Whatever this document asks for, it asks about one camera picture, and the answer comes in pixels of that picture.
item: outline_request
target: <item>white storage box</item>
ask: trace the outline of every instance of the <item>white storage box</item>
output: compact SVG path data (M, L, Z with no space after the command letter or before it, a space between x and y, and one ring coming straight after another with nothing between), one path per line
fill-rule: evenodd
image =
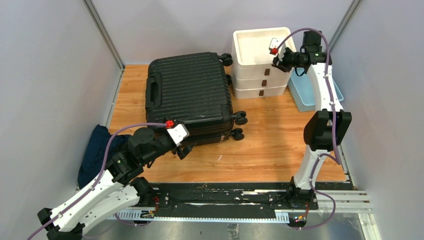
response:
M233 87L233 92L236 99L254 99L282 95L286 87L287 85L258 89L237 89Z
M287 85L291 72L282 72L272 67L274 55L270 54L269 46L273 38L284 40L290 34L287 27L239 30L233 33L231 54L233 56L233 76L237 79L282 78ZM289 38L280 51L289 47L296 52L295 43Z
M262 77L256 79L238 79L233 78L232 87L238 90L263 89L283 87L287 82L281 77Z

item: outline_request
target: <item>box handle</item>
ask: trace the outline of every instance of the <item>box handle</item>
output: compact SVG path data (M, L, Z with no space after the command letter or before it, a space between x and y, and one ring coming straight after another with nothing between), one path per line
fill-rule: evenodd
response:
M145 108L156 109L162 101L162 76L154 72L150 74L146 81Z

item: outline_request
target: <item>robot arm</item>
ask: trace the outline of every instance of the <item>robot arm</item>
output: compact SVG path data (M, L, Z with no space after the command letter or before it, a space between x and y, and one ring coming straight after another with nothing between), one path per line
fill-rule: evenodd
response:
M37 214L42 225L59 216L45 228L47 238L80 240L82 235L120 210L137 204L149 204L153 189L144 177L137 176L143 172L143 166L150 168L156 158L169 151L178 154L180 159L185 158L194 146L180 148L180 142L188 136L189 132L183 124L166 129L166 133L158 138L155 138L151 128L137 129L123 149L106 163L102 176L97 175L63 204L53 209L44 208ZM92 189L97 178L100 181ZM72 208L60 214L81 197Z
M270 50L271 54L277 55L273 59L273 67L285 73L290 72L292 68L304 68L312 83L315 95L315 114L304 128L305 155L298 172L290 181L287 199L289 202L310 202L314 194L310 182L315 186L315 181L324 162L324 154L329 154L334 148L332 126L328 123L336 114L336 122L332 124L335 124L335 138L338 146L352 121L352 115L350 112L343 111L343 107L337 98L332 77L332 60L326 52L322 52L321 35L319 33L306 31L303 35L300 52L293 52L288 47L280 52L277 48L270 47ZM329 87L325 73L327 61L329 64L327 72ZM329 91L332 92L333 100L331 100ZM318 158L321 159L311 176Z

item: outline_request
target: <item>white wall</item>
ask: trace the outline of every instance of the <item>white wall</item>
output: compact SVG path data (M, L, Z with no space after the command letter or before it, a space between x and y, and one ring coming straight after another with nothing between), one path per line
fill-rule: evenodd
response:
M310 27L330 38L351 0L93 0L126 64L196 52L230 53L236 30ZM294 37L302 45L302 35Z
M384 240L422 239L424 1L365 0L332 53L344 150Z
M22 240L74 194L120 70L81 0L0 6L0 238Z

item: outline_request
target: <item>small red object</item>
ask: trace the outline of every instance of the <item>small red object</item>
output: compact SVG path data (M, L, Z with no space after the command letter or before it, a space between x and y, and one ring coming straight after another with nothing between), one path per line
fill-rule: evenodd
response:
M278 48L274 47L273 49L271 49L271 54L272 55L278 54Z
M165 123L166 123L167 129L170 129L174 126L174 121L172 121L172 120L166 121Z

